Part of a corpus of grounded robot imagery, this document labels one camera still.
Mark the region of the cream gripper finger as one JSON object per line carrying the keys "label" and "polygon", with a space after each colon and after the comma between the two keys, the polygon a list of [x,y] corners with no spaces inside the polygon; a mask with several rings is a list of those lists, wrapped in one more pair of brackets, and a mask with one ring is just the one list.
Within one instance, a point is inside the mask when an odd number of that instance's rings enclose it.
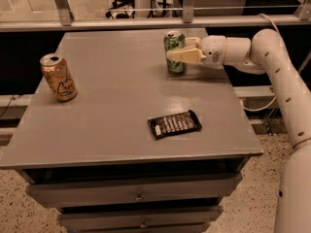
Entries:
{"label": "cream gripper finger", "polygon": [[166,57],[170,61],[194,64],[202,62],[207,56],[200,49],[169,50]]}
{"label": "cream gripper finger", "polygon": [[187,49],[200,49],[201,39],[198,37],[188,37],[185,39],[185,47]]}

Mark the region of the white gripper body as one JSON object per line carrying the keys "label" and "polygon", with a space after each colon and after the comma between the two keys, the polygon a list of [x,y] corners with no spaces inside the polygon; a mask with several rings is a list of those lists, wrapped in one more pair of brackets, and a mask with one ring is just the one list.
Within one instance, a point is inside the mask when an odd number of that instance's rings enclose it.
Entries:
{"label": "white gripper body", "polygon": [[201,42],[201,62],[210,68],[221,68],[224,64],[226,37],[211,35]]}

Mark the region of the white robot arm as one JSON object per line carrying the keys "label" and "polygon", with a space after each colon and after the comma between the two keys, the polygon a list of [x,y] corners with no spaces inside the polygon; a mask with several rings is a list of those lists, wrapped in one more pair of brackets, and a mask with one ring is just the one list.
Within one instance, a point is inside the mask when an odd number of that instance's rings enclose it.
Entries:
{"label": "white robot arm", "polygon": [[280,34],[263,29],[253,39],[187,38],[183,47],[166,56],[176,62],[210,68],[228,65],[268,76],[294,150],[283,169],[274,233],[311,233],[311,91],[294,68]]}

